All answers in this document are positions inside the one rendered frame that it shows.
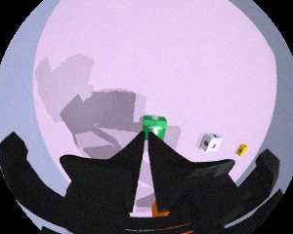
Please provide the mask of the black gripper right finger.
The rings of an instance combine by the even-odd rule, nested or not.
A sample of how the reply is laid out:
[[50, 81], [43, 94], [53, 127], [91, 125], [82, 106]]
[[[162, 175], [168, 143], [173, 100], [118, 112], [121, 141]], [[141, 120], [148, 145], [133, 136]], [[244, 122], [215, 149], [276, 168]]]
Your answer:
[[169, 212], [167, 208], [173, 206], [175, 200], [182, 196], [191, 183], [223, 175], [235, 167], [233, 159], [208, 163], [187, 160], [154, 132], [147, 132], [147, 156], [159, 214]]

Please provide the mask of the small yellow block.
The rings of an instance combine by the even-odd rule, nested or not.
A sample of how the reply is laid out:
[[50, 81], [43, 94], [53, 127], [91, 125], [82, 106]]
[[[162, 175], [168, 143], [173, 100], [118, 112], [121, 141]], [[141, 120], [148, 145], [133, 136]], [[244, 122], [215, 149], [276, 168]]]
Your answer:
[[240, 148], [237, 149], [236, 155], [239, 155], [239, 157], [241, 155], [244, 156], [245, 151], [248, 151], [248, 145], [243, 143], [243, 144], [240, 145]]

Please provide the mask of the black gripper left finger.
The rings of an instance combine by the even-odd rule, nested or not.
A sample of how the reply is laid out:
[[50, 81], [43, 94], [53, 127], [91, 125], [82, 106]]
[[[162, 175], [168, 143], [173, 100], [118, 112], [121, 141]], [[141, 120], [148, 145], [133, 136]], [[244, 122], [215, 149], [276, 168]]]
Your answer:
[[108, 160], [87, 159], [67, 153], [60, 157], [60, 164], [71, 180], [123, 192], [126, 208], [133, 214], [136, 188], [142, 170], [144, 141], [146, 132], [142, 130], [131, 143]]

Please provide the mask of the small white block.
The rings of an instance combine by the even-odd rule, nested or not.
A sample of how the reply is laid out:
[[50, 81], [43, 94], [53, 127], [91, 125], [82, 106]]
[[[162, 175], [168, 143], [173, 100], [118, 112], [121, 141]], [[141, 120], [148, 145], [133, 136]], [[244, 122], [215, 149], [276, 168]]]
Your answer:
[[221, 144], [222, 138], [218, 134], [206, 133], [204, 141], [202, 141], [201, 148], [206, 153], [217, 151], [218, 145]]

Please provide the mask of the green block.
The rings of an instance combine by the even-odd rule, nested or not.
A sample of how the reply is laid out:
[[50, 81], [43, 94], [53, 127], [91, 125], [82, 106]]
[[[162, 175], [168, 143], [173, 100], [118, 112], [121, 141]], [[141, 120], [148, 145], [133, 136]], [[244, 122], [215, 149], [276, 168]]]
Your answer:
[[153, 116], [144, 116], [143, 118], [143, 130], [146, 132], [154, 132], [156, 136], [161, 137], [162, 140], [165, 140], [167, 120], [165, 117], [153, 117]]

